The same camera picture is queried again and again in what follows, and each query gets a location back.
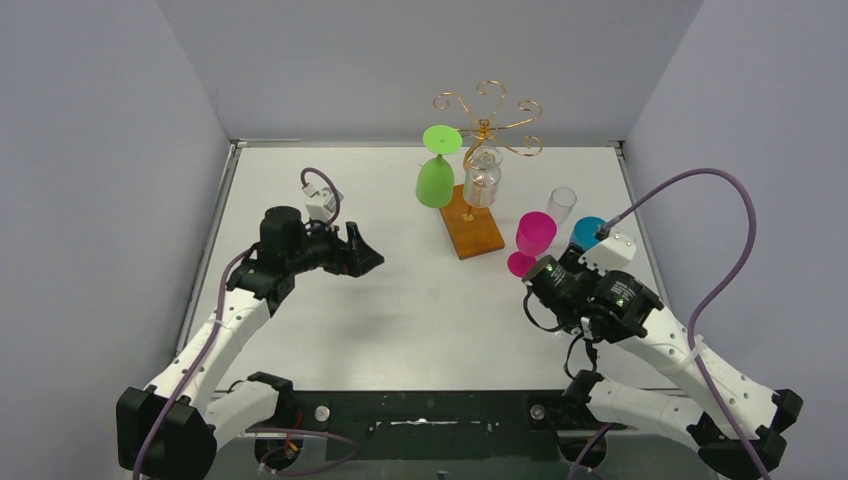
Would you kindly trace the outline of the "green plastic wine glass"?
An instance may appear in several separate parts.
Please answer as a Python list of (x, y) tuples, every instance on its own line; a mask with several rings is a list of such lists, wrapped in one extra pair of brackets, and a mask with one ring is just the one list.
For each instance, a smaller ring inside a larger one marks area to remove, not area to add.
[(421, 166), (415, 195), (425, 207), (443, 208), (452, 200), (455, 181), (453, 168), (446, 156), (458, 152), (463, 139), (455, 128), (437, 124), (424, 131), (422, 141), (433, 157)]

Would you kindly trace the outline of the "clear patterned wine glass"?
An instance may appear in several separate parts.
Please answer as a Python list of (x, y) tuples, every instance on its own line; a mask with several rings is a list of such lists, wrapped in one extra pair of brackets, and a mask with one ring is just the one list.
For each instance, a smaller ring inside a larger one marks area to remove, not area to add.
[(472, 153), (463, 186), (463, 198), (470, 207), (489, 208), (495, 202), (502, 160), (501, 151), (495, 147), (481, 146)]

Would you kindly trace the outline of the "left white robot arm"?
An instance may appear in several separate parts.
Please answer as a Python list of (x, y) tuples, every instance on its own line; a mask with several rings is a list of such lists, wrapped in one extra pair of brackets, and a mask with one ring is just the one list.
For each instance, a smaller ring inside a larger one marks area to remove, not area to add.
[(293, 291), (297, 275), (316, 269), (358, 278), (384, 257), (356, 223), (310, 220), (298, 209), (268, 209), (259, 239), (225, 267), (207, 322), (168, 367), (116, 404), (118, 460), (133, 478), (203, 479), (218, 450), (250, 427), (298, 417), (290, 380), (256, 372), (221, 398), (216, 387), (248, 340)]

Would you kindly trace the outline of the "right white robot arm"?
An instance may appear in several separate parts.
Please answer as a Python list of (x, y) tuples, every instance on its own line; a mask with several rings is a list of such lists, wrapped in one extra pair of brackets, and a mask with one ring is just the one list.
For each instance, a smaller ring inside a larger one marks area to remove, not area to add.
[(546, 255), (523, 282), (560, 329), (637, 356), (684, 393), (668, 396), (581, 370), (564, 392), (573, 411), (684, 445), (727, 479), (758, 479), (779, 466), (787, 447), (783, 434), (803, 406), (794, 391), (765, 387), (703, 340), (690, 343), (689, 328), (624, 271), (600, 275)]

